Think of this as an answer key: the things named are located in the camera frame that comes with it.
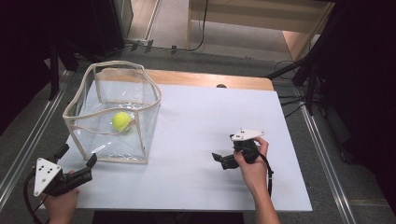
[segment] wire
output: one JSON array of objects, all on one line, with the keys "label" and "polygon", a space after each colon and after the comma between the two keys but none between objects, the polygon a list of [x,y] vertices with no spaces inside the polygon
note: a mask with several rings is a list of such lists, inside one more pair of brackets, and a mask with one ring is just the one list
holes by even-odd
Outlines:
[{"label": "wire", "polygon": [[40,208],[41,205],[43,205],[43,203],[47,200],[47,198],[49,197],[49,195],[47,194],[46,197],[41,201],[41,203],[35,208],[35,210],[33,211],[35,213],[35,211],[37,211],[37,209]]},{"label": "wire", "polygon": [[293,103],[300,102],[300,101],[302,101],[302,100],[303,100],[303,97],[302,97],[302,98],[299,98],[299,99],[297,99],[297,100],[293,100],[293,101],[288,101],[288,102],[282,103],[282,104],[280,104],[280,105],[281,105],[281,106],[290,105],[290,104],[293,104]]},{"label": "wire", "polygon": [[204,20],[203,20],[203,25],[202,25],[202,31],[201,31],[201,23],[199,23],[199,28],[200,28],[200,32],[202,34],[202,38],[201,38],[201,42],[198,45],[198,47],[196,47],[195,49],[169,49],[169,48],[162,48],[162,47],[148,47],[142,44],[135,44],[138,47],[142,47],[142,48],[150,48],[150,49],[166,49],[166,50],[172,50],[172,51],[187,51],[187,52],[192,52],[192,51],[196,51],[198,50],[203,44],[204,44],[204,40],[205,40],[205,22],[206,22],[206,15],[207,15],[207,5],[208,5],[209,0],[206,0],[206,4],[205,4],[205,14],[204,14]]},{"label": "wire", "polygon": [[[276,67],[277,67],[280,63],[292,63],[292,64],[294,65],[294,61],[290,61],[290,60],[280,61],[280,62],[278,62],[278,63],[275,64],[275,66],[274,66],[274,72],[276,72]],[[286,77],[282,77],[282,76],[279,76],[279,77],[282,78],[282,79],[287,79],[287,80],[290,80],[290,79],[291,79],[291,78],[286,78]]]},{"label": "wire", "polygon": [[33,222],[36,224],[42,224],[40,219],[38,219],[38,217],[35,215],[35,211],[32,209],[32,205],[30,205],[29,196],[27,194],[29,182],[33,178],[33,176],[35,176],[35,167],[33,168],[32,172],[26,177],[26,180],[23,184],[23,199],[25,201],[27,210],[33,218]]},{"label": "wire", "polygon": [[294,114],[294,113],[295,113],[301,106],[303,106],[303,105],[305,105],[305,104],[301,104],[301,105],[299,105],[296,109],[294,109],[293,111],[291,111],[288,115],[285,116],[285,119],[286,119],[288,116]]}]

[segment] white tabletop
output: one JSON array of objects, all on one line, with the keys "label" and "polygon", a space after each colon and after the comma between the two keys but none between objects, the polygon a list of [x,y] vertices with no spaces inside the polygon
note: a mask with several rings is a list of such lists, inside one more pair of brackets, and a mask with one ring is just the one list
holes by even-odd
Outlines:
[{"label": "white tabletop", "polygon": [[[80,186],[78,208],[167,211],[254,210],[240,170],[222,170],[212,152],[233,153],[229,135],[265,131],[277,211],[312,211],[275,91],[159,85],[163,92],[148,164],[99,161]],[[64,172],[85,167],[69,137]]]}]

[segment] transparent plastic box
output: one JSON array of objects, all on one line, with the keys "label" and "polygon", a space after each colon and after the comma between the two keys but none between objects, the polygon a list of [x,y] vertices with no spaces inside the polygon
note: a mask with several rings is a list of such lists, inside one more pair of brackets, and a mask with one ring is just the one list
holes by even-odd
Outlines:
[{"label": "transparent plastic box", "polygon": [[[63,117],[84,160],[148,163],[161,98],[142,65],[94,63]],[[130,116],[124,128],[112,123],[119,112]]]}]

